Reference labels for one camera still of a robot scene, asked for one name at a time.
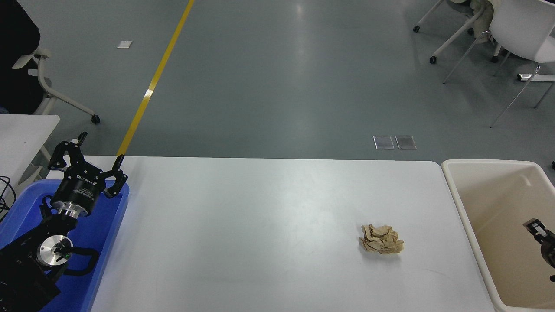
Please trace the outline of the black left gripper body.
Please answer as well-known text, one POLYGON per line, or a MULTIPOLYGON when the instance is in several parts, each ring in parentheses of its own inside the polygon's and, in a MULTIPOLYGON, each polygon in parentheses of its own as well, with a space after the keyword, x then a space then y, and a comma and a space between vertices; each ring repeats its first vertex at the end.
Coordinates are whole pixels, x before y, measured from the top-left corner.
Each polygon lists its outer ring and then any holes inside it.
POLYGON ((51 199, 51 207, 67 209, 78 206, 80 215, 91 215, 100 193, 105 189, 102 170, 93 165, 73 165, 64 173, 64 178, 51 199))

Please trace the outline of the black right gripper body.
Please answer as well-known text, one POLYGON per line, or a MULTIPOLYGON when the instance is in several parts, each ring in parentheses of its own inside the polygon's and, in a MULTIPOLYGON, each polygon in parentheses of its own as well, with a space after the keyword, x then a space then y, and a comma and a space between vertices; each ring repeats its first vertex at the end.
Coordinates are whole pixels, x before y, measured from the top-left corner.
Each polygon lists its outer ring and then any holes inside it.
POLYGON ((554 268, 555 267, 555 240, 552 237, 543 237, 540 251, 543 259, 554 268))

